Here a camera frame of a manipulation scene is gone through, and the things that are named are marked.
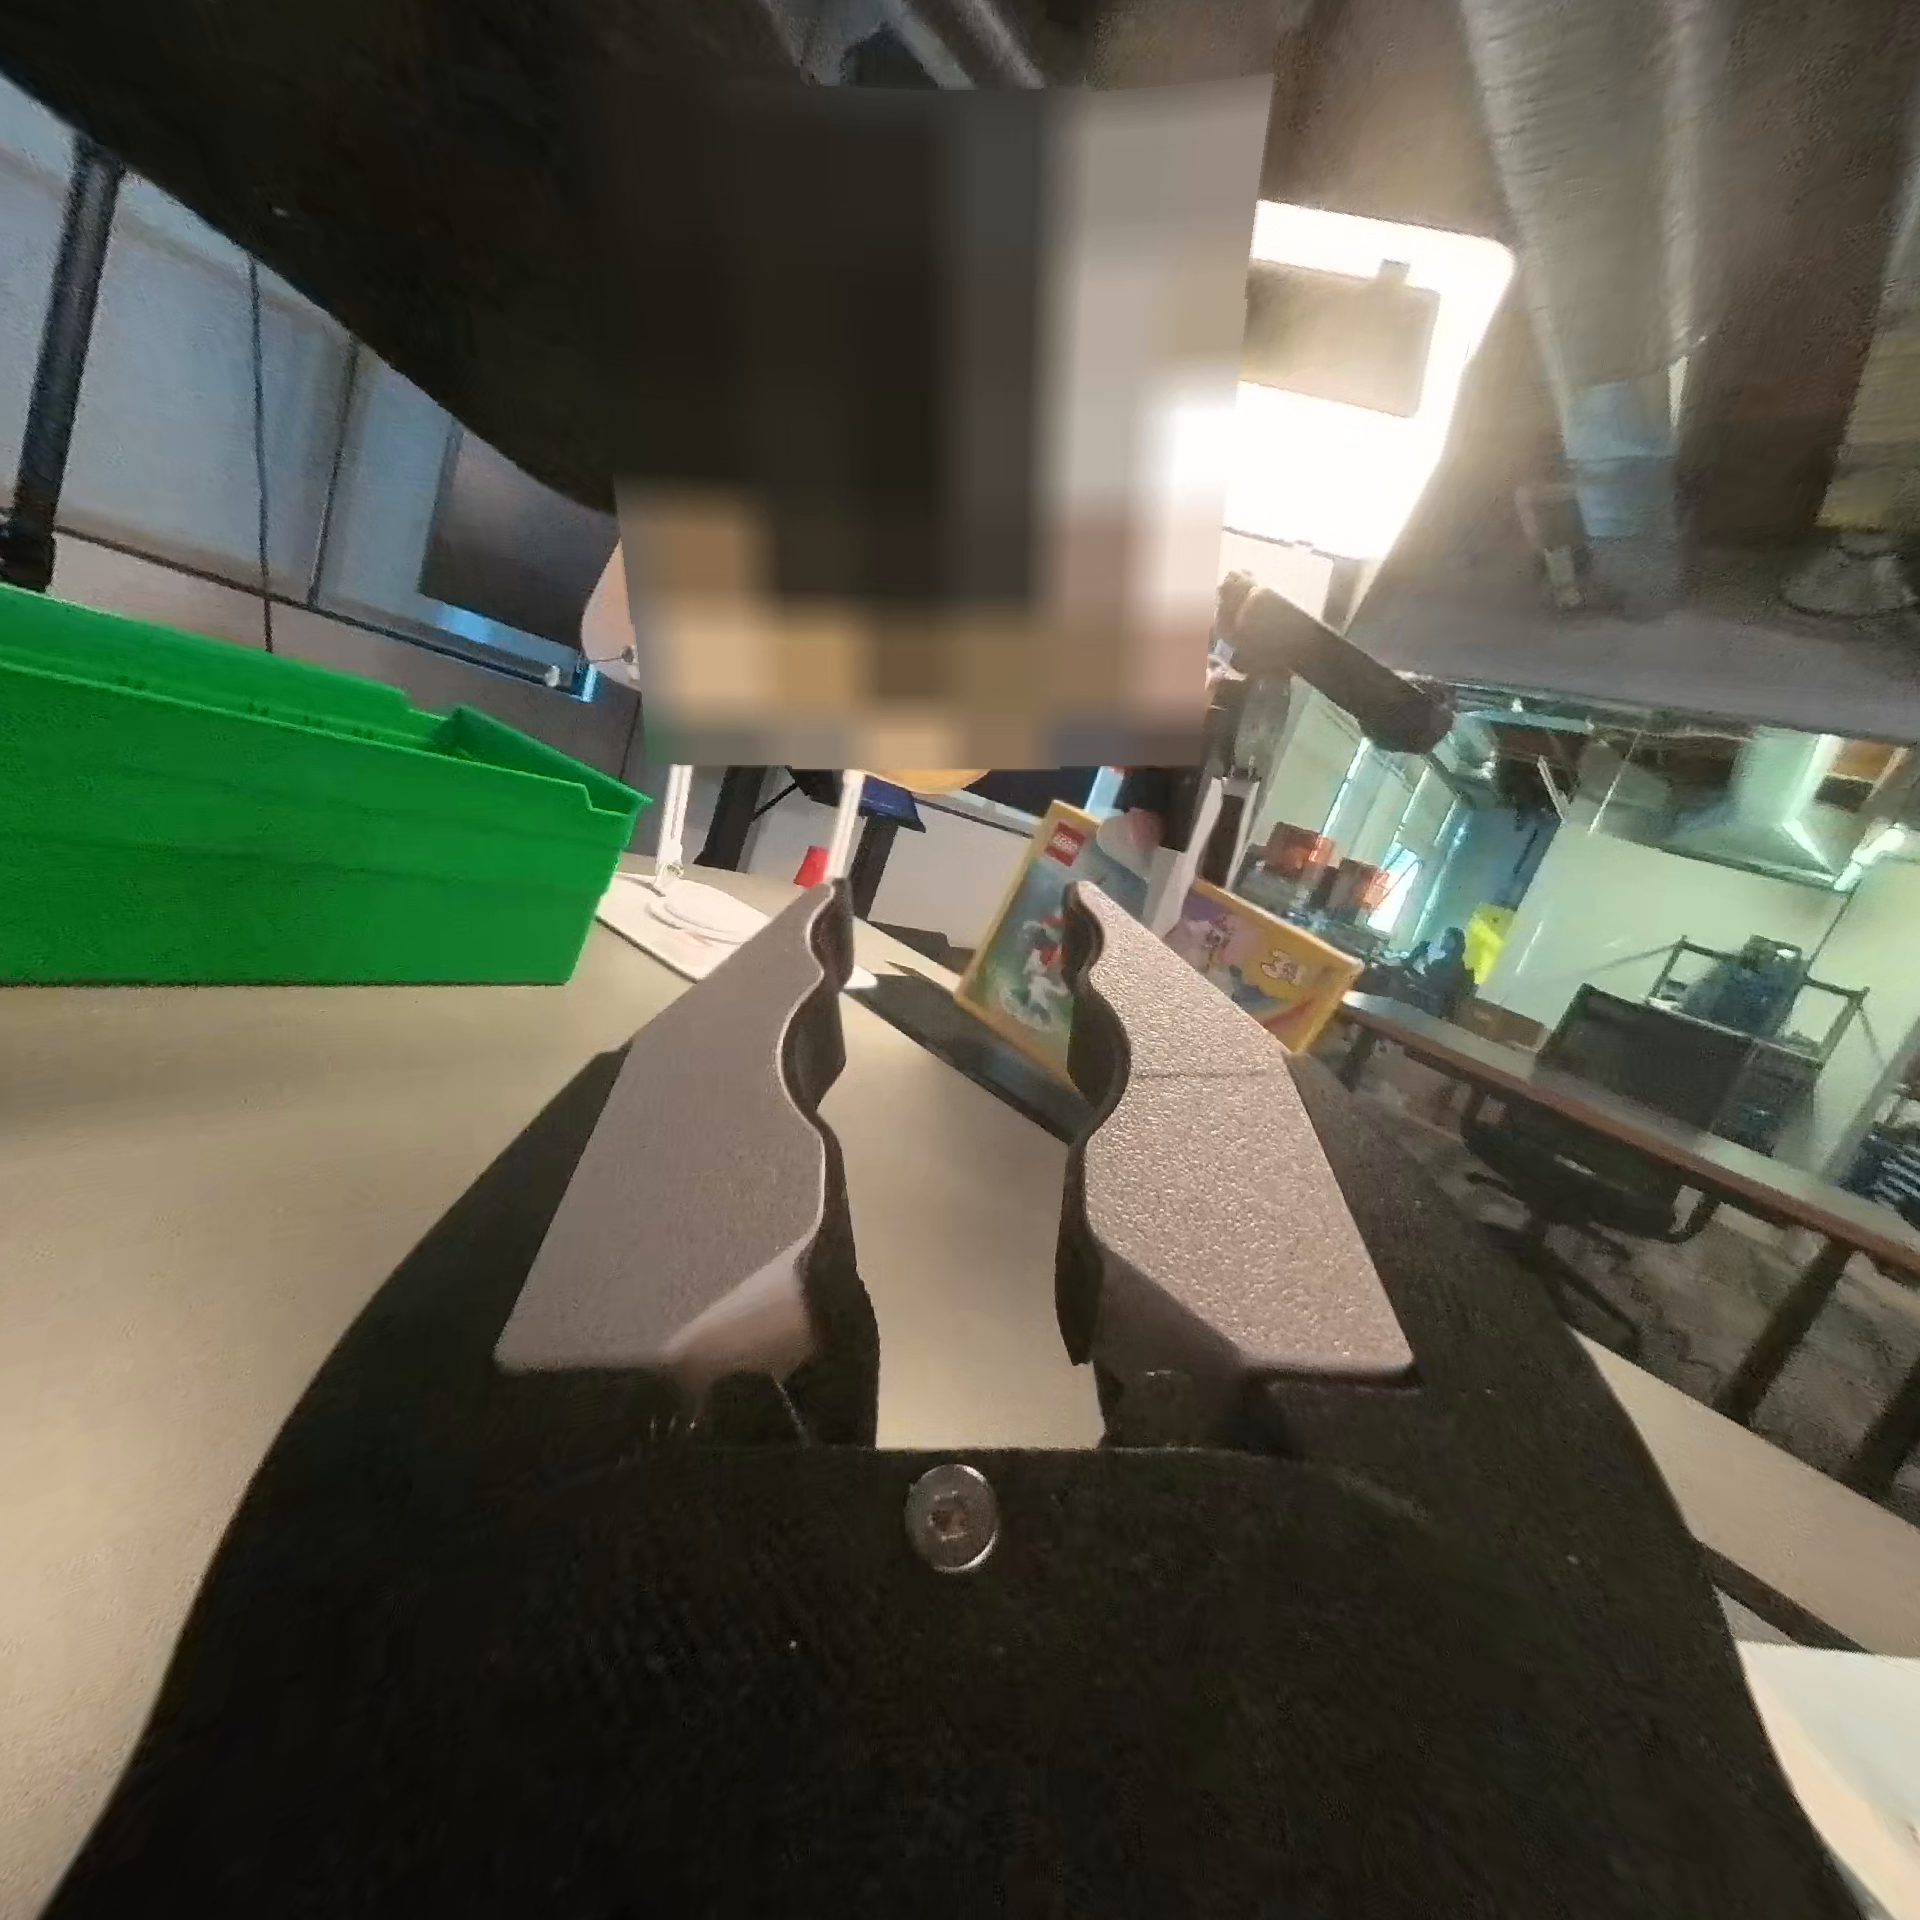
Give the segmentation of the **white base stand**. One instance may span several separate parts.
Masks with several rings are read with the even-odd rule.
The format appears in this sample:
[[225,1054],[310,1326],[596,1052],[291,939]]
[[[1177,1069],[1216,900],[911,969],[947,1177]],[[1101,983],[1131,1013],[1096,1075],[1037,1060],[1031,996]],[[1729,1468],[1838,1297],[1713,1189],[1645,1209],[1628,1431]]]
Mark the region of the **white base stand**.
[[691,788],[693,769],[665,771],[655,865],[648,873],[617,870],[593,916],[684,980],[701,980],[769,916],[688,876],[681,855]]

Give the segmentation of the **black swivel office chair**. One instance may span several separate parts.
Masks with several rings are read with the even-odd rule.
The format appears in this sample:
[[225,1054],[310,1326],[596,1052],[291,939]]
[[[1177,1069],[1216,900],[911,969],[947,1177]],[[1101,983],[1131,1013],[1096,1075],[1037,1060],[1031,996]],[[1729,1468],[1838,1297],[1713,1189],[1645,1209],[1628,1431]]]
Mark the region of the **black swivel office chair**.
[[[1537,1060],[1619,1098],[1662,1094],[1665,1073],[1655,1045],[1652,1007],[1584,988]],[[1471,1093],[1457,1121],[1461,1140],[1480,1166],[1471,1185],[1497,1187],[1523,1204],[1517,1226],[1487,1223],[1487,1231],[1560,1307],[1581,1301],[1605,1321],[1601,1342],[1613,1353],[1636,1358],[1640,1332],[1631,1316],[1557,1255],[1549,1234],[1569,1229],[1595,1238],[1613,1231],[1679,1246],[1705,1231],[1719,1201],[1700,1194],[1679,1217],[1676,1204],[1684,1185],[1665,1164],[1645,1161],[1628,1143],[1510,1094],[1502,1094],[1497,1116],[1487,1118],[1487,1099],[1484,1090]]]

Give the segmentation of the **black vertical pole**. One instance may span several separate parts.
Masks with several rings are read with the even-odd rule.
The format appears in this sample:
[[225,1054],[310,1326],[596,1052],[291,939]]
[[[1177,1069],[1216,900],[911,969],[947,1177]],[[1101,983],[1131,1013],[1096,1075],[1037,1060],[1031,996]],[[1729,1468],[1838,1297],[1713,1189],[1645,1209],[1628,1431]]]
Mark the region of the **black vertical pole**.
[[51,295],[1,516],[1,578],[25,593],[47,593],[55,578],[56,514],[124,179],[117,154],[87,132],[72,134]]

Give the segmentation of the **metal ventilation hood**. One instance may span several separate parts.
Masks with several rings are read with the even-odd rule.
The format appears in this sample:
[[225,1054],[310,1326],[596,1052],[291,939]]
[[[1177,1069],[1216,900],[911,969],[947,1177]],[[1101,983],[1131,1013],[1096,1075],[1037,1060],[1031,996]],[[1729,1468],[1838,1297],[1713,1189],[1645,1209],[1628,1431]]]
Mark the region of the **metal ventilation hood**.
[[1915,859],[1918,750],[1809,734],[1601,729],[1566,782],[1563,819],[1672,857],[1851,894]]

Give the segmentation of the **long dark wooden desk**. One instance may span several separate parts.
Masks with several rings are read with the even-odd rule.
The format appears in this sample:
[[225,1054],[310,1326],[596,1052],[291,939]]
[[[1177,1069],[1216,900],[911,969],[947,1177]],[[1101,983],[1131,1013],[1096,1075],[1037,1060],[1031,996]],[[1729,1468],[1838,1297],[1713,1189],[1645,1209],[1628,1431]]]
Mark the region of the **long dark wooden desk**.
[[1832,1302],[1848,1261],[1870,1259],[1896,1281],[1918,1277],[1918,1234],[1876,1206],[1800,1169],[1764,1159],[1750,1147],[1686,1126],[1639,1102],[1592,1089],[1537,1066],[1465,1027],[1433,1020],[1393,999],[1347,995],[1335,1020],[1351,1030],[1339,1078],[1358,1089],[1380,1045],[1444,1075],[1477,1098],[1524,1114],[1549,1114],[1609,1138],[1631,1159],[1676,1174],[1684,1191],[1711,1206],[1735,1209],[1775,1229],[1815,1237],[1813,1258],[1716,1388],[1713,1410],[1750,1427],[1769,1389],[1800,1350],[1820,1315]]

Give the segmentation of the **green plastic bin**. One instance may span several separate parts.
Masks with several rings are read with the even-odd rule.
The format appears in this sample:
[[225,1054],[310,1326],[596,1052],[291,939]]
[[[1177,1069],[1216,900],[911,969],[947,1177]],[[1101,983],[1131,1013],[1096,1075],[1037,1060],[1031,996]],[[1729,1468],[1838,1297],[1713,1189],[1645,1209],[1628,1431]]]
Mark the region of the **green plastic bin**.
[[647,804],[485,711],[1,589],[7,988],[559,986]]

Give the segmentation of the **white paper sheet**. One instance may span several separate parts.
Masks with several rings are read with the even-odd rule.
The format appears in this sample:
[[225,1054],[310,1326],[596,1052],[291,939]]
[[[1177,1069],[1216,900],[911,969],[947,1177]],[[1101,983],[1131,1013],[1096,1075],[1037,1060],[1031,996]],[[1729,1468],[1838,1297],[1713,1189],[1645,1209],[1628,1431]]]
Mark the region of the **white paper sheet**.
[[1863,1915],[1918,1915],[1918,1662],[1741,1641],[1792,1791]]

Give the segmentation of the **person's black clothed body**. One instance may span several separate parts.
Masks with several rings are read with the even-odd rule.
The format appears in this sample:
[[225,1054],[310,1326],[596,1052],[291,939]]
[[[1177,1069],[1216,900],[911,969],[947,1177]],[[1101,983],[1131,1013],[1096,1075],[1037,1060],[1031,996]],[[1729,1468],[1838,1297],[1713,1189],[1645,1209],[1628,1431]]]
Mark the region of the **person's black clothed body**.
[[5,78],[592,510],[943,492],[972,98],[811,84],[775,5],[5,5]]

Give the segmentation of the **pink and yellow lego box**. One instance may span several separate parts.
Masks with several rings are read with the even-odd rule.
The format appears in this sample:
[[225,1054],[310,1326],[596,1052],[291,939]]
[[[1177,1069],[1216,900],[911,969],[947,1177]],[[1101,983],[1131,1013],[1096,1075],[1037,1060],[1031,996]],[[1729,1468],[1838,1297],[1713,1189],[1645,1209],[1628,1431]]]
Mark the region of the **pink and yellow lego box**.
[[1190,885],[1166,943],[1292,1052],[1318,1043],[1359,977],[1356,955],[1209,879]]

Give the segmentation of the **metal shelf cart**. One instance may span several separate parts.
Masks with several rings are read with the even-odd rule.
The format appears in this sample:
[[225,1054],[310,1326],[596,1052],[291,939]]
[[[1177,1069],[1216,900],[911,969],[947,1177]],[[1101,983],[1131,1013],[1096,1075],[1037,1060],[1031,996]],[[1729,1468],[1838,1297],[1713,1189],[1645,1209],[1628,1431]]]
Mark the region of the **metal shelf cart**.
[[1743,1063],[1711,1130],[1771,1156],[1809,1114],[1820,1077],[1863,1020],[1867,990],[1816,977],[1798,946],[1750,934],[1737,948],[1672,942],[1645,999],[1739,1039]]

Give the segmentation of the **silver ceiling duct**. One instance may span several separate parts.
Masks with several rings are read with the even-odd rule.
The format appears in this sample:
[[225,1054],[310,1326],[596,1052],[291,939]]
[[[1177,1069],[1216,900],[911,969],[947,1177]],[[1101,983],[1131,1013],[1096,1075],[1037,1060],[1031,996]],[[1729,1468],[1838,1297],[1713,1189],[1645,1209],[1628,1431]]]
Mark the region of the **silver ceiling duct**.
[[1568,481],[1597,547],[1678,540],[1713,5],[1461,5]]

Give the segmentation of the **dark wall monitor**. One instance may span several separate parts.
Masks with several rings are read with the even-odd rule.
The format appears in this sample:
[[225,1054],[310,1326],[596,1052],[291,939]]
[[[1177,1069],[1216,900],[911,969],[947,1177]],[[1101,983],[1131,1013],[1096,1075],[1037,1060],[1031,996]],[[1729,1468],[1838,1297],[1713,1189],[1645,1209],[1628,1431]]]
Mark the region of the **dark wall monitor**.
[[615,549],[613,514],[547,486],[452,425],[419,571],[425,599],[575,651]]

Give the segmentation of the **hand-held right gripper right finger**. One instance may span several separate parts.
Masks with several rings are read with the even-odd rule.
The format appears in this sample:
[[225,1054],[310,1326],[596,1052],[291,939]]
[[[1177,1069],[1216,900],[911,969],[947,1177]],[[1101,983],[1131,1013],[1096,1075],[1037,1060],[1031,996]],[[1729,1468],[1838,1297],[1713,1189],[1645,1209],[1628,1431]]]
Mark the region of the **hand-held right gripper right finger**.
[[1056,1313],[1116,1388],[1401,1383],[1412,1350],[1288,1054],[1086,879],[1063,898],[1068,1078]]

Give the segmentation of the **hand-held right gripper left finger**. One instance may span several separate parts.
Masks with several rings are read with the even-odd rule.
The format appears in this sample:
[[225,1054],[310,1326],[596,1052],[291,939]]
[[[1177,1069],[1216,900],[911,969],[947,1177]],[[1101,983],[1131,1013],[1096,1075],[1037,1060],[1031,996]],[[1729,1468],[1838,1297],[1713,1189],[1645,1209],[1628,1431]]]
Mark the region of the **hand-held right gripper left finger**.
[[880,1335],[840,1147],[847,887],[808,887],[632,1034],[495,1340],[507,1377],[632,1373],[686,1410],[734,1377],[876,1421]]

